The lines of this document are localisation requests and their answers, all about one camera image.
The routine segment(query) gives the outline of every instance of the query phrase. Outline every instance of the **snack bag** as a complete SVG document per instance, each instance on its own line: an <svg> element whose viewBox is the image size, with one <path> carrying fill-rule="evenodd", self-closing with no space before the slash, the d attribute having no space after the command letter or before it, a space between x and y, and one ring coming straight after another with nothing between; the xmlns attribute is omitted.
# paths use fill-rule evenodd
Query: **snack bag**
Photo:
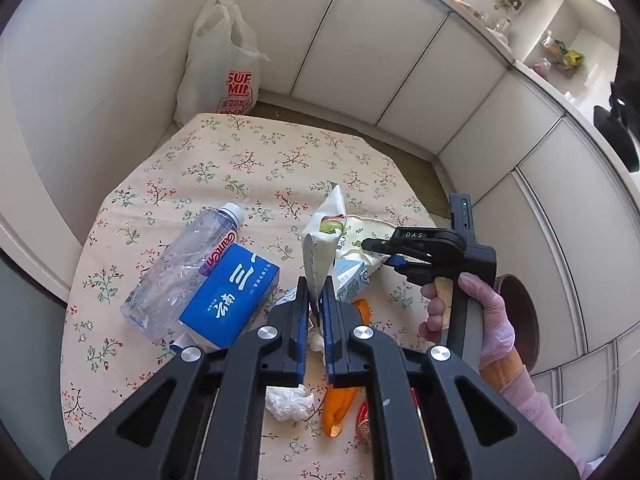
<svg viewBox="0 0 640 480"><path fill-rule="evenodd" d="M335 256L345 260L363 262L371 275L380 268L388 258L388 255L364 251L362 249L362 241L365 238L389 240L395 230L395 225L384 220L348 215L344 235L340 237Z"/></svg>
<svg viewBox="0 0 640 480"><path fill-rule="evenodd" d="M335 249L347 223L344 197L335 184L302 231L302 261L311 300L318 302L324 280L334 268Z"/></svg>
<svg viewBox="0 0 640 480"><path fill-rule="evenodd" d="M545 49L546 54L549 56L549 61L552 63L560 63L562 52L560 51L558 42L554 40L551 34L550 30L546 32L546 38L542 41L542 48Z"/></svg>

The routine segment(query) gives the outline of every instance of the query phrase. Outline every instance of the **blue milk carton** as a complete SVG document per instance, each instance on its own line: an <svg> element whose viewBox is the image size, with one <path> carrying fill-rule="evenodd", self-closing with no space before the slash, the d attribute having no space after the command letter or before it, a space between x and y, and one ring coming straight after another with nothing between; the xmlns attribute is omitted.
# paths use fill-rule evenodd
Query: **blue milk carton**
<svg viewBox="0 0 640 480"><path fill-rule="evenodd" d="M278 284L280 268L232 244L180 316L193 339L228 348Z"/></svg>

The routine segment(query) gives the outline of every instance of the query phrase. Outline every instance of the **floral tablecloth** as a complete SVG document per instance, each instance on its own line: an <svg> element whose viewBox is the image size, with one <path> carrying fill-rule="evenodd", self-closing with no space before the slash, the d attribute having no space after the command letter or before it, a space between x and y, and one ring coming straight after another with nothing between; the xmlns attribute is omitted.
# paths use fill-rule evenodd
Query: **floral tablecloth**
<svg viewBox="0 0 640 480"><path fill-rule="evenodd" d="M246 210L239 242L280 266L276 294L303 274L300 232L340 184L347 213L396 225L433 226L390 158L357 137L244 116L199 115L133 171L102 203L76 270L62 345L62 409L70 446L173 357L168 334L152 344L128 325L120 305L165 247L206 207L236 202ZM417 286L388 267L365 297L372 325L409 348L426 304ZM307 420L264 415L259 477L372 478L369 449L355 436L360 393L340 437L321 431L326 377L309 353L306 384L316 397Z"/></svg>

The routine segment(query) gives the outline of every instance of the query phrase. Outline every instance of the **crumpled tissue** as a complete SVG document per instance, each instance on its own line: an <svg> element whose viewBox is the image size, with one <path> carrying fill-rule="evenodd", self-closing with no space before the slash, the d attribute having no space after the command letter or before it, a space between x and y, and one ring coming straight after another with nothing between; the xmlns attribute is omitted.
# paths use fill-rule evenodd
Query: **crumpled tissue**
<svg viewBox="0 0 640 480"><path fill-rule="evenodd" d="M314 410L314 394L304 384L297 388L267 386L264 405L279 421L305 420Z"/></svg>

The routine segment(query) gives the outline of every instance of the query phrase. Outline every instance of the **white paper bag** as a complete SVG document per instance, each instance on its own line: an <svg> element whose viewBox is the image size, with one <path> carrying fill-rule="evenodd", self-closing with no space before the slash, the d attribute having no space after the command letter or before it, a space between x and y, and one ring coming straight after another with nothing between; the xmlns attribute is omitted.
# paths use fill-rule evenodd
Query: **white paper bag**
<svg viewBox="0 0 640 480"><path fill-rule="evenodd" d="M254 32L234 0L207 0L193 25L174 120L199 113L245 114L258 99L260 60Z"/></svg>

